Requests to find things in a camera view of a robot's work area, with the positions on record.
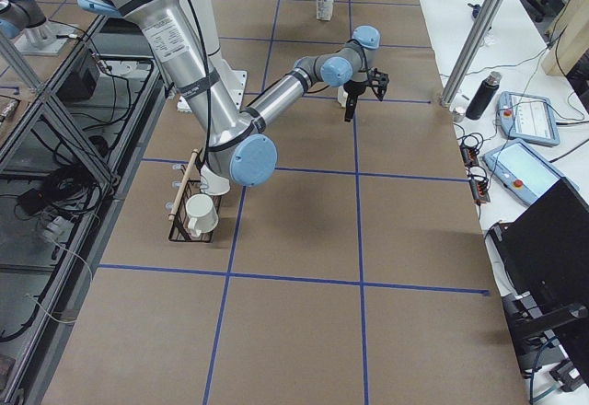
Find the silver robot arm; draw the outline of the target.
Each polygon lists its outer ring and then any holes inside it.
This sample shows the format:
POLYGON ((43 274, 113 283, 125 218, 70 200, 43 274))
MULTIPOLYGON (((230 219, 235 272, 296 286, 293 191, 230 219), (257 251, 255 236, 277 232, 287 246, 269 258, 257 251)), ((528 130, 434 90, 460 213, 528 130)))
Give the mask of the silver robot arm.
POLYGON ((347 92, 345 121, 355 113, 367 89, 378 99, 387 92, 388 76, 373 66, 380 33, 356 28, 335 53, 307 56, 239 109, 205 50, 196 14, 186 15, 180 0, 77 0, 88 12, 121 17, 144 34, 163 70, 187 101, 206 132, 203 163, 215 175, 246 187, 258 186, 274 172, 277 149, 264 131, 316 83, 347 92))

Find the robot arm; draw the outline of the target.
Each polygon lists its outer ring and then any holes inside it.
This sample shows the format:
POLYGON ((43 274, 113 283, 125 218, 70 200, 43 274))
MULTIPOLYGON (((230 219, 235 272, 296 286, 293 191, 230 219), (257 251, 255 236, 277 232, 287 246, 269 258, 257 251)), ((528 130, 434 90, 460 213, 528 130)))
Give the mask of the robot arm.
POLYGON ((63 47, 56 43, 57 31, 51 26, 36 0, 1 0, 1 33, 10 40, 21 33, 17 43, 33 54, 58 54, 63 47))

